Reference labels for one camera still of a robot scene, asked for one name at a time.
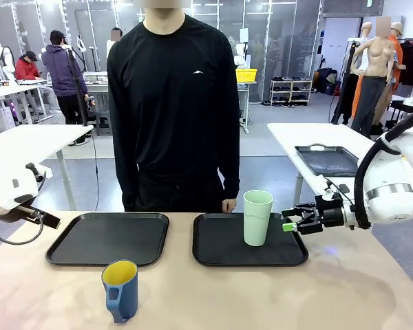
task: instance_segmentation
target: person in purple jacket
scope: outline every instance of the person in purple jacket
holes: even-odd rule
[[[46,47],[46,52],[43,53],[41,59],[52,78],[52,87],[61,112],[65,116],[66,124],[82,124],[71,65],[75,66],[76,73],[79,74],[80,87],[83,92],[82,97],[87,101],[89,96],[87,95],[87,86],[83,74],[76,60],[74,59],[71,63],[67,52],[61,47],[66,44],[64,33],[57,30],[50,32],[50,42],[52,44]],[[83,135],[71,145],[80,146],[87,142],[85,135]]]

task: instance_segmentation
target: purple jacket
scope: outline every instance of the purple jacket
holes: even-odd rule
[[[70,60],[66,51],[61,46],[48,45],[41,59],[52,78],[52,87],[54,88],[55,95],[59,97],[76,95]],[[79,74],[81,91],[87,94],[87,86],[84,83],[83,74],[75,59],[74,65],[76,73]]]

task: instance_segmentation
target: yellow bin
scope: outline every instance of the yellow bin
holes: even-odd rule
[[[236,69],[238,83],[252,83],[255,81],[257,69]]]

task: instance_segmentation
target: black hair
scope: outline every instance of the black hair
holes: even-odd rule
[[[112,31],[119,31],[121,32],[121,36],[123,36],[123,31],[119,27],[114,27]]]
[[[50,32],[50,42],[53,45],[59,46],[64,38],[65,36],[64,33],[62,33],[62,31],[53,30],[52,32]]]

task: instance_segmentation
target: shoe rack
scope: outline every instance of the shoe rack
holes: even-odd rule
[[[283,80],[276,81],[271,80],[271,88],[269,92],[269,100],[271,105],[275,103],[305,103],[309,105],[310,93],[312,91],[312,81],[311,80]],[[300,100],[294,100],[296,95],[305,95],[306,98]]]

